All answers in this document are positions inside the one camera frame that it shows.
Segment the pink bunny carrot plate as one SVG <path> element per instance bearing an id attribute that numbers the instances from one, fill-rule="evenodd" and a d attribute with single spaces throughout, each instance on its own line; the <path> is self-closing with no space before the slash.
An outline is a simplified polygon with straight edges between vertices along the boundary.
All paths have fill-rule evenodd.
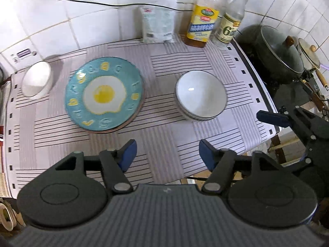
<path id="1" fill-rule="evenodd" d="M 85 115 L 81 125 L 95 132 L 119 127 L 137 111 L 142 95 L 143 81 L 139 75 L 99 76 L 83 91 Z"/>

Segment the small white bowl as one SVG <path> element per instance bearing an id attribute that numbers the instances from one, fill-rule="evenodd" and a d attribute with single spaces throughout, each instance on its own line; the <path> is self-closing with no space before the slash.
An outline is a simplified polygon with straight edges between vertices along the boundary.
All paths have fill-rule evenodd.
<path id="1" fill-rule="evenodd" d="M 175 99 L 190 113 L 200 117 L 221 114 L 227 105 L 223 83 L 206 71 L 189 71 L 177 80 Z"/>

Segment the blue fried egg plate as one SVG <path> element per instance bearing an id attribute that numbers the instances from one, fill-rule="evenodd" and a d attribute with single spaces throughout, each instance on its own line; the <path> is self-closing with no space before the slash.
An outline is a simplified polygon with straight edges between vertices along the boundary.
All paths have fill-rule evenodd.
<path id="1" fill-rule="evenodd" d="M 119 57 L 101 57 L 87 62 L 70 77 L 65 108 L 77 126 L 108 132 L 133 119 L 143 98 L 143 79 L 135 65 Z"/>

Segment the cooking wine bottle yellow label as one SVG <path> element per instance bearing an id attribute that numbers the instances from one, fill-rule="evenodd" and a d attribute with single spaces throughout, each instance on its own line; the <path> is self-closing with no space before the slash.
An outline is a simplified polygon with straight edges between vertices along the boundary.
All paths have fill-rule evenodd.
<path id="1" fill-rule="evenodd" d="M 194 0 L 194 8 L 187 27 L 184 43 L 205 47 L 220 14 L 221 0 Z"/>

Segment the white plastic bag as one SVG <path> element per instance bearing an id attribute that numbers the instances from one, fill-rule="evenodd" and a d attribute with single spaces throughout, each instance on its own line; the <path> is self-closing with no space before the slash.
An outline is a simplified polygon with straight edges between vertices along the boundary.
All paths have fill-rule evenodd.
<path id="1" fill-rule="evenodd" d="M 175 41 L 175 12 L 170 9 L 142 6 L 142 42 L 173 43 Z"/>

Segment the vinegar bottle yellow cap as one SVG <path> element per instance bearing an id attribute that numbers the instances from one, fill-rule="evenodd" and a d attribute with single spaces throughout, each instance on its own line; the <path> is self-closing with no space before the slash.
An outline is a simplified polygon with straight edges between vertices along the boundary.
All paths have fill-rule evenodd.
<path id="1" fill-rule="evenodd" d="M 233 0 L 228 4 L 212 42 L 219 49 L 225 49 L 237 32 L 245 15 L 248 0 Z"/>

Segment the striped table cloth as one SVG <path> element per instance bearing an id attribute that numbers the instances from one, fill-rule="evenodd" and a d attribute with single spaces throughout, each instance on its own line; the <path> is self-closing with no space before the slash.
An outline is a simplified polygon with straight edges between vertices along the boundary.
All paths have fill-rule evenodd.
<path id="1" fill-rule="evenodd" d="M 54 86 L 32 100 L 22 92 L 25 70 L 11 76 L 4 128 L 5 196 L 19 191 L 69 153 L 86 155 L 137 143 L 127 170 L 133 185 L 170 183 L 206 169 L 198 143 L 242 154 L 279 128 L 257 120 L 276 107 L 236 42 L 225 50 L 182 41 L 123 41 L 72 52 L 49 61 Z M 225 109 L 208 121 L 188 120 L 177 106 L 177 80 L 204 71 L 225 88 Z"/>

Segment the black wok with lid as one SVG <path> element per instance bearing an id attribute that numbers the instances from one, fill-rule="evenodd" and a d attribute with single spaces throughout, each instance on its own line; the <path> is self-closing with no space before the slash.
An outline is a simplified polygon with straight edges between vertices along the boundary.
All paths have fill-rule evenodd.
<path id="1" fill-rule="evenodd" d="M 246 54 L 253 55 L 255 68 L 268 85 L 290 84 L 299 80 L 305 70 L 293 37 L 274 27 L 251 25 L 243 30 L 237 43 Z"/>

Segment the small pot with lid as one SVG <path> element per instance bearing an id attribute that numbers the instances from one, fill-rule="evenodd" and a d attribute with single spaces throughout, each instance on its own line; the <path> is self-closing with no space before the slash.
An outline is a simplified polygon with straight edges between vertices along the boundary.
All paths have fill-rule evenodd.
<path id="1" fill-rule="evenodd" d="M 320 59 L 315 53 L 315 45 L 310 45 L 304 39 L 298 38 L 297 50 L 303 61 L 304 68 L 307 71 L 314 71 L 323 87 L 328 91 L 328 82 L 320 71 L 321 69 L 328 70 L 328 66 L 320 62 Z"/>

